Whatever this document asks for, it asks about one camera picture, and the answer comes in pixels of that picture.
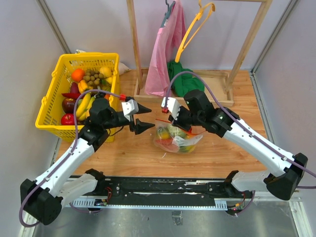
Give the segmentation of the clear zip top bag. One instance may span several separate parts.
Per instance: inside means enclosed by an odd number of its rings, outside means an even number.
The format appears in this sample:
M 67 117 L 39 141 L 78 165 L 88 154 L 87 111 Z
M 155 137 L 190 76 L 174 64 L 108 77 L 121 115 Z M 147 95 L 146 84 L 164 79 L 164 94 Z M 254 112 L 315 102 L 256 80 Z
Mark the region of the clear zip top bag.
M 162 119 L 156 119 L 155 120 L 155 128 L 156 128 L 156 133 L 154 136 L 154 144 L 156 145 L 156 140 L 158 140 L 157 138 L 157 129 L 159 127 L 166 127 L 171 124 L 171 122 L 166 121 L 166 120 L 162 120 Z M 170 137 L 170 139 L 173 139 L 173 144 L 177 145 L 178 147 L 180 146 L 189 146 L 189 145 L 197 145 L 197 143 L 203 138 L 203 133 L 205 132 L 205 130 L 201 129 L 201 128 L 196 128 L 196 127 L 192 127 L 190 129 L 190 131 L 184 131 L 186 132 L 187 136 L 185 139 L 181 138 L 181 137 Z

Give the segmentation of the green orange mango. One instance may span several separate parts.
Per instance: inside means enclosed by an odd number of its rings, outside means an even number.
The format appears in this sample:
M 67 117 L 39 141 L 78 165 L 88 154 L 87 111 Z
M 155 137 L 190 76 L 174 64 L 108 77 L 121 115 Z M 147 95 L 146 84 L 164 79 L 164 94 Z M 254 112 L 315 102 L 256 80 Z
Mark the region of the green orange mango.
M 195 149 L 195 145 L 189 145 L 189 146 L 180 146 L 178 153 L 181 154 L 186 154 L 186 153 L 191 153 Z

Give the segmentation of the green cabbage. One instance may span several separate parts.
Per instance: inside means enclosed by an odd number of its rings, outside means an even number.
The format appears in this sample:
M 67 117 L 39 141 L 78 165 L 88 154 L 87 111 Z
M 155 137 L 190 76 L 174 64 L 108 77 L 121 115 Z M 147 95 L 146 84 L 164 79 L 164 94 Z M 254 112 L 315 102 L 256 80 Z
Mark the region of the green cabbage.
M 180 129 L 180 128 L 176 127 L 176 126 L 173 126 L 171 124 L 169 124 L 167 126 L 167 130 L 168 130 L 168 133 L 170 134 L 170 136 L 172 138 L 178 136 L 178 137 L 181 137 L 181 138 L 185 139 L 186 136 L 187 136 L 186 132 L 184 132 L 182 129 Z

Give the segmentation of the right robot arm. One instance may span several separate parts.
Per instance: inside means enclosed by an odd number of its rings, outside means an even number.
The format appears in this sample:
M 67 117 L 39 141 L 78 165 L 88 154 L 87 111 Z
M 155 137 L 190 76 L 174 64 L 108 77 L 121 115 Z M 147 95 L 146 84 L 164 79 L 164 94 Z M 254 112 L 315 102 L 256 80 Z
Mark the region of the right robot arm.
M 266 167 L 260 172 L 232 171 L 226 178 L 224 193 L 231 198 L 243 191 L 270 192 L 281 200 L 290 200 L 304 175 L 308 158 L 287 152 L 250 128 L 236 113 L 215 108 L 204 92 L 193 90 L 184 96 L 186 106 L 175 98 L 164 98 L 163 111 L 170 112 L 173 126 L 189 131 L 201 126 L 207 132 L 243 148 Z

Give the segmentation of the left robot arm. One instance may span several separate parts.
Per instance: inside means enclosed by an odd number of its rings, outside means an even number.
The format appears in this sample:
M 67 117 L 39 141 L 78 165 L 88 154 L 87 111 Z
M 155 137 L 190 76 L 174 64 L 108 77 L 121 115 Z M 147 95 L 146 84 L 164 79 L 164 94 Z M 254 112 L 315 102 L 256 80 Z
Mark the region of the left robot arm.
M 19 220 L 24 227 L 29 224 L 23 220 L 27 212 L 44 225 L 51 224 L 61 210 L 86 193 L 101 195 L 106 189 L 103 173 L 94 169 L 68 183 L 68 178 L 109 137 L 112 128 L 129 126 L 136 135 L 154 124 L 134 119 L 135 114 L 146 114 L 152 110 L 140 105 L 134 99 L 122 103 L 122 111 L 115 111 L 105 98 L 97 98 L 89 111 L 89 117 L 68 150 L 42 175 L 34 181 L 26 179 L 20 186 L 21 207 Z

